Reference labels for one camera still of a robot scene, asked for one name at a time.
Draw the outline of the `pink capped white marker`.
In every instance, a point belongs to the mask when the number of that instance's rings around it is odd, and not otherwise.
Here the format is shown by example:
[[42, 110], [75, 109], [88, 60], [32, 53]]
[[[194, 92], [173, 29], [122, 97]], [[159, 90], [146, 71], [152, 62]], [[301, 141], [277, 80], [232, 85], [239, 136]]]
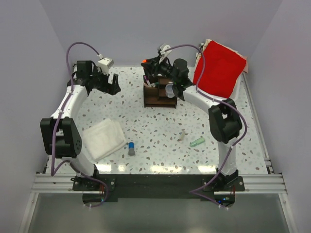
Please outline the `pink capped white marker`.
[[146, 75], [144, 75], [144, 79], [145, 79], [145, 81], [146, 81], [148, 87], [152, 87], [151, 84], [150, 84], [150, 82], [149, 82], [149, 80], [148, 80], [148, 78], [146, 77]]

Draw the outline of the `brown wooden desk organizer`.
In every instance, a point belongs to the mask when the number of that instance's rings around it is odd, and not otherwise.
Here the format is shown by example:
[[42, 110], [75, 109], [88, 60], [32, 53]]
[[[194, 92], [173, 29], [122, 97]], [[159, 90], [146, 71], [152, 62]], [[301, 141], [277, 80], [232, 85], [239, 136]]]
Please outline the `brown wooden desk organizer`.
[[177, 97], [172, 99], [166, 97], [165, 86], [170, 79], [161, 75], [151, 77], [149, 79], [150, 84], [159, 82], [157, 88], [148, 87], [145, 79], [143, 83], [143, 105], [144, 107], [162, 107], [162, 108], [176, 108]]

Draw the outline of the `clear jar of paperclips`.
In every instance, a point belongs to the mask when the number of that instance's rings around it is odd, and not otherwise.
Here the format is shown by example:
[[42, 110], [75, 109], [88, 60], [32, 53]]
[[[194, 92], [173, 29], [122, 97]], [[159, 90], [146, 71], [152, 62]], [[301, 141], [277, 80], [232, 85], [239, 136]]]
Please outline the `clear jar of paperclips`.
[[165, 86], [165, 95], [166, 97], [172, 99], [175, 97], [174, 91], [173, 91], [173, 83], [168, 82]]

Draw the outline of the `green translucent cap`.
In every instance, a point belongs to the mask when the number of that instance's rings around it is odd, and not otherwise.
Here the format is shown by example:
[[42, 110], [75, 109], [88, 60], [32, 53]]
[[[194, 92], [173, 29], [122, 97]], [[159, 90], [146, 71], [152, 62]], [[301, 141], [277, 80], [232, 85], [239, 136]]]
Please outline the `green translucent cap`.
[[200, 137], [200, 138], [194, 140], [193, 142], [190, 142], [190, 147], [196, 147], [196, 146], [198, 146], [204, 142], [205, 142], [205, 139], [203, 137]]

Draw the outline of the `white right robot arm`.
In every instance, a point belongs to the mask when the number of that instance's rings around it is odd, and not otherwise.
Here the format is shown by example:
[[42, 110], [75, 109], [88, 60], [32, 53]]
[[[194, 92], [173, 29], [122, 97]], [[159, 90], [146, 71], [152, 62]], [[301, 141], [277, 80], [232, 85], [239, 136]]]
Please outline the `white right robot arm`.
[[237, 110], [234, 100], [213, 99], [201, 91], [198, 84], [189, 79], [188, 63], [184, 59], [176, 59], [170, 64], [168, 58], [157, 56], [142, 61], [141, 66], [147, 79], [156, 76], [170, 79], [175, 97], [208, 113], [210, 132], [218, 142], [219, 164], [216, 168], [217, 173], [205, 185], [192, 190], [192, 193], [196, 194], [210, 184], [227, 191], [239, 176], [235, 146], [246, 135], [240, 133], [241, 129], [247, 129], [246, 121]]

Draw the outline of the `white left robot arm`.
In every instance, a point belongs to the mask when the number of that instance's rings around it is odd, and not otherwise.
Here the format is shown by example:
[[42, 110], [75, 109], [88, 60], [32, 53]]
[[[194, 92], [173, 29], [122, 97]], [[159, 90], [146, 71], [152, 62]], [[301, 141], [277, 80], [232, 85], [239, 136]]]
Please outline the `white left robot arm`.
[[54, 176], [61, 167], [55, 165], [56, 159], [70, 163], [76, 173], [86, 175], [84, 186], [89, 190], [100, 187], [101, 179], [94, 174], [95, 165], [82, 153], [83, 141], [75, 124], [76, 116], [93, 89], [115, 95], [121, 88], [118, 75], [109, 80], [109, 69], [114, 62], [111, 58], [102, 58], [98, 62], [77, 61], [69, 73], [66, 94], [57, 110], [40, 122], [45, 152], [51, 155], [51, 175]]

